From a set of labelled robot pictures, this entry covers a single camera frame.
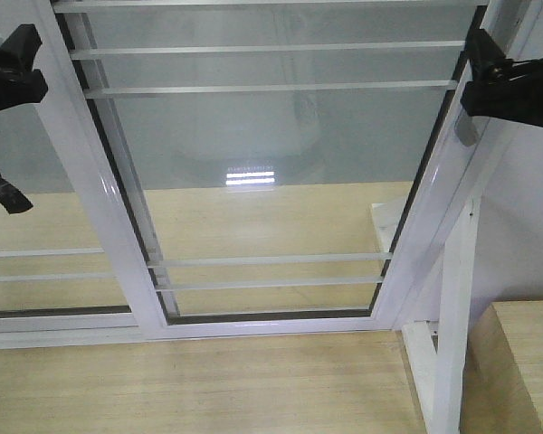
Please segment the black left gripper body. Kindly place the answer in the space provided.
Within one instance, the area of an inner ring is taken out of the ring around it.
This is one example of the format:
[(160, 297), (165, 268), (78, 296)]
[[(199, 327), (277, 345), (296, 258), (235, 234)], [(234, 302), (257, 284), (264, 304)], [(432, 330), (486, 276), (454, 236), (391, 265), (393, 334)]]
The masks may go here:
[(48, 91), (48, 85), (39, 70), (25, 73), (0, 71), (0, 111), (39, 103)]

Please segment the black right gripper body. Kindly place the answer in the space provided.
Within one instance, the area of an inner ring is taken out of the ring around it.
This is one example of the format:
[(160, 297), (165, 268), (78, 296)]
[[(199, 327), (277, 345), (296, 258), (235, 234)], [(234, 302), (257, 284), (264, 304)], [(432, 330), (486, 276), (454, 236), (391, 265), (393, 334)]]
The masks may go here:
[(461, 103), (471, 117), (543, 127), (543, 58), (473, 60)]

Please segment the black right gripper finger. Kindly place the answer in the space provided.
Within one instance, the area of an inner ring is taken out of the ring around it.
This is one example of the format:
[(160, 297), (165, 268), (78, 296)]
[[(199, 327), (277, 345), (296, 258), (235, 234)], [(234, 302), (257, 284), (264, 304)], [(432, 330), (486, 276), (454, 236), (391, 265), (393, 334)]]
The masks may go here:
[(464, 51), (472, 71), (468, 85), (512, 80), (513, 60), (506, 57), (485, 29), (476, 29), (467, 36)]

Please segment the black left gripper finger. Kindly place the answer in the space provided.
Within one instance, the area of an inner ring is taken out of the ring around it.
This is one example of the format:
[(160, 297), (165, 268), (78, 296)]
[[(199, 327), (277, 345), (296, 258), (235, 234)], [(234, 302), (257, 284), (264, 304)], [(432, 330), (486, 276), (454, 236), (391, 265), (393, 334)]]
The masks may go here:
[(20, 24), (0, 45), (0, 69), (31, 71), (42, 44), (34, 24)]

